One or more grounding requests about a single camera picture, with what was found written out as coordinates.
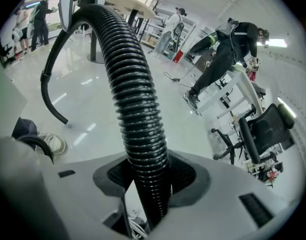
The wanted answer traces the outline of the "person's white shirt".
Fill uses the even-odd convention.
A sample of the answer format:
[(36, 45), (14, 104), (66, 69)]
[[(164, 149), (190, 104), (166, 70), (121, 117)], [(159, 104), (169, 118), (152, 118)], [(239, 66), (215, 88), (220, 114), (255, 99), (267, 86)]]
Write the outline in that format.
[(26, 103), (0, 63), (0, 137), (11, 136)]

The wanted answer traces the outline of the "round beige table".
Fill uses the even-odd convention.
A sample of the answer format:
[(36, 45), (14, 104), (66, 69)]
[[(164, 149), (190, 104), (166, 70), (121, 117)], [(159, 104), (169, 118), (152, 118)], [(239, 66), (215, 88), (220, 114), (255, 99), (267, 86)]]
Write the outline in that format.
[[(150, 20), (155, 15), (153, 9), (149, 8), (144, 3), (138, 0), (105, 0), (105, 4), (116, 10), (118, 13), (129, 16), (128, 24), (130, 26), (132, 26), (135, 17), (138, 17), (141, 20)], [(90, 41), (90, 54), (88, 55), (87, 59), (93, 63), (104, 64), (102, 52), (96, 51), (96, 44), (97, 38), (94, 30), (92, 30)]]

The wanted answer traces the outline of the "red flower bunch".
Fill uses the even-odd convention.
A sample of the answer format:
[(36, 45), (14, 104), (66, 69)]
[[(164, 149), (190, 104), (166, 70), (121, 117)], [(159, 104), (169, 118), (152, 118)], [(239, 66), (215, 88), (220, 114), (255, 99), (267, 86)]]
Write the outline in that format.
[(265, 180), (265, 184), (267, 185), (273, 185), (275, 180), (278, 178), (280, 174), (279, 170), (272, 169), (266, 173), (267, 179)]

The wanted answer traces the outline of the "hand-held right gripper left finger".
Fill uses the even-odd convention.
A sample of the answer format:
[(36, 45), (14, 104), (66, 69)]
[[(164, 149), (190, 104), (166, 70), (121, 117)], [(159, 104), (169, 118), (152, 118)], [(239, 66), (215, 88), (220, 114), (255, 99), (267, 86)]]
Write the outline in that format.
[(46, 162), (46, 187), (60, 218), (51, 240), (131, 240), (125, 193), (131, 183), (125, 157)]

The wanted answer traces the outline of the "black office chair with headrest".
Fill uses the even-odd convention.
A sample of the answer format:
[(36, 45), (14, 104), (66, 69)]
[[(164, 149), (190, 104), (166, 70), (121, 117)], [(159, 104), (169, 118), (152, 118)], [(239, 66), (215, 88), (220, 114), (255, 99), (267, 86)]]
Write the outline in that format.
[(295, 124), (295, 119), (287, 110), (286, 106), (281, 103), (274, 103), (265, 110), (259, 117), (246, 120), (256, 108), (252, 109), (242, 116), (239, 123), (240, 142), (233, 144), (227, 134), (223, 134), (218, 129), (211, 129), (212, 133), (218, 133), (227, 146), (227, 149), (221, 155), (213, 155), (214, 160), (224, 158), (230, 155), (230, 162), (233, 165), (235, 161), (235, 149), (245, 149), (247, 155), (254, 164), (261, 162), (260, 155), (272, 146), (287, 141), (290, 137), (290, 130)]

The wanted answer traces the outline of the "white desk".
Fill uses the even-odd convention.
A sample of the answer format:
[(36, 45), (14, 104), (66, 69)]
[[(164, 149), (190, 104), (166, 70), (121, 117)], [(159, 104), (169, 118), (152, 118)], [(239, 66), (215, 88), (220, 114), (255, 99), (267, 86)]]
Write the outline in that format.
[(201, 115), (215, 102), (219, 101), (220, 98), (222, 98), (228, 91), (231, 89), (235, 90), (235, 87), (237, 87), (241, 92), (242, 97), (237, 102), (230, 105), (230, 107), (224, 110), (221, 114), (218, 114), (217, 118), (220, 119), (224, 115), (228, 114), (244, 101), (247, 101), (250, 105), (254, 105), (256, 107), (256, 117), (262, 115), (264, 111), (262, 109), (261, 102), (257, 96), (252, 82), (246, 75), (244, 68), (242, 66), (232, 67), (229, 71), (227, 71), (227, 74), (230, 76), (231, 80), (222, 89), (211, 96), (207, 102), (205, 102), (203, 105), (200, 105), (196, 110), (196, 114)]

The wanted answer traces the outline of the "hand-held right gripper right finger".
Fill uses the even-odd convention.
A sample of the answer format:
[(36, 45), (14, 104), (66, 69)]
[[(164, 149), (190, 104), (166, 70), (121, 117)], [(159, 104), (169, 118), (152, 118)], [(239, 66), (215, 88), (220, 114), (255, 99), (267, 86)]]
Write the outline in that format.
[(162, 240), (268, 240), (290, 206), (242, 169), (198, 155), (170, 152), (173, 194)]

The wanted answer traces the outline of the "person's right white shoe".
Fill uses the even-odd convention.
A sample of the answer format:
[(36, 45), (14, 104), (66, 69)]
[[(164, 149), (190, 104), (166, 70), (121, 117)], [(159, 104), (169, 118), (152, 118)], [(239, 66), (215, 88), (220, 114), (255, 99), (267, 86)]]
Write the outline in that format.
[(64, 155), (67, 152), (66, 141), (58, 135), (40, 131), (37, 136), (45, 141), (54, 156)]

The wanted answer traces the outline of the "person's navy trousers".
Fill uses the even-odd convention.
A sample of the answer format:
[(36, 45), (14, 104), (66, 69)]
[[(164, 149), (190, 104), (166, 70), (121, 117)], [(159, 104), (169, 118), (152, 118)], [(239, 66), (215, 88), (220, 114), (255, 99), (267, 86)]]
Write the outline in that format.
[(37, 127), (32, 120), (19, 117), (11, 136), (17, 140), (25, 135), (37, 136)]

